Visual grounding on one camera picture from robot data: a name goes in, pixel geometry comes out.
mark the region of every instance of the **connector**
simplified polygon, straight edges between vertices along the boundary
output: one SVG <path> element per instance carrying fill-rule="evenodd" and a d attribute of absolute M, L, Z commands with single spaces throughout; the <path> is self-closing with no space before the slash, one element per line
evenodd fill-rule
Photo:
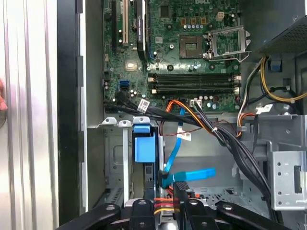
<path fill-rule="evenodd" d="M 194 103 L 197 103 L 201 108 L 201 100 L 190 100 L 190 107 L 193 107 Z"/>
<path fill-rule="evenodd" d="M 235 87 L 234 88 L 234 94 L 235 95 L 239 95 L 240 94 L 240 88 L 239 87 Z"/>
<path fill-rule="evenodd" d="M 129 80 L 120 80 L 119 81 L 119 89 L 122 91 L 127 91 L 130 88 L 130 81 Z"/>
<path fill-rule="evenodd" d="M 224 12 L 218 12 L 217 15 L 216 15 L 216 21 L 217 22 L 221 22 L 223 19 L 224 19 L 225 15 L 224 15 Z"/>

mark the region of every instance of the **aluminum panel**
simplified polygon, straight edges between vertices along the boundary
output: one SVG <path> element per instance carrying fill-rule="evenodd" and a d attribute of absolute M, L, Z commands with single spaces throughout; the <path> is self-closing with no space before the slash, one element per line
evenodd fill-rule
<path fill-rule="evenodd" d="M 58 226 L 57 3 L 0 4 L 0 76 L 7 122 L 0 129 L 0 223 Z"/>

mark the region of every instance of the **sata port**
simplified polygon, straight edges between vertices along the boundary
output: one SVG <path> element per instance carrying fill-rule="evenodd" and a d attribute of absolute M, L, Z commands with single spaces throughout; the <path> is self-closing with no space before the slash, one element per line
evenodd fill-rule
<path fill-rule="evenodd" d="M 127 91 L 130 88 L 130 81 L 129 80 L 120 80 L 119 81 L 119 89 L 122 91 Z"/>

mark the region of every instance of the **cable clip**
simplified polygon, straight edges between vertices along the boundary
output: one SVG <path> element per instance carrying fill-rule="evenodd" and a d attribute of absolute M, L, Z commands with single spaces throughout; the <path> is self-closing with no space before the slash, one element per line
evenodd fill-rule
<path fill-rule="evenodd" d="M 246 126 L 237 126 L 236 129 L 238 132 L 246 132 L 248 130 Z"/>
<path fill-rule="evenodd" d="M 217 131 L 217 127 L 214 127 L 211 132 L 216 132 Z"/>

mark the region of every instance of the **red wire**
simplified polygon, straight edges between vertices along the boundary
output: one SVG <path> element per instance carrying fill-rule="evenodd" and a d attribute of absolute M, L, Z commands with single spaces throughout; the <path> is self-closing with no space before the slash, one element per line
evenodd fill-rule
<path fill-rule="evenodd" d="M 155 204 L 154 207 L 173 207 L 173 204 L 170 203 L 159 203 L 159 204 Z"/>

